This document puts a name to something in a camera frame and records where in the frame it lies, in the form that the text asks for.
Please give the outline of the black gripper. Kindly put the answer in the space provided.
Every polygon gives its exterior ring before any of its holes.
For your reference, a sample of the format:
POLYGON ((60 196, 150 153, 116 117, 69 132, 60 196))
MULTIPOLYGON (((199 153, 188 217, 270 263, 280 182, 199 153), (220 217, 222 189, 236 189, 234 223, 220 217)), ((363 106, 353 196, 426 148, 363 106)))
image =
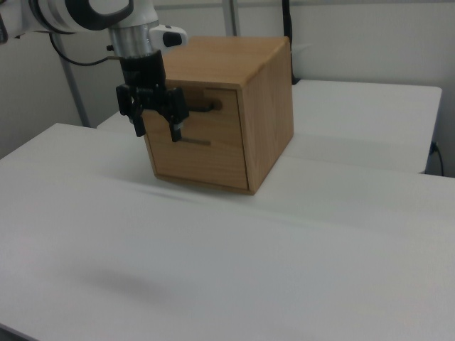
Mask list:
POLYGON ((140 58, 122 58, 120 65, 124 83, 116 87, 119 112, 129 118, 136 136, 142 137, 146 133, 142 119, 144 108, 167 114, 171 140, 180 141, 183 121, 189 117, 189 110, 180 87, 167 92, 162 52, 158 50, 140 58))

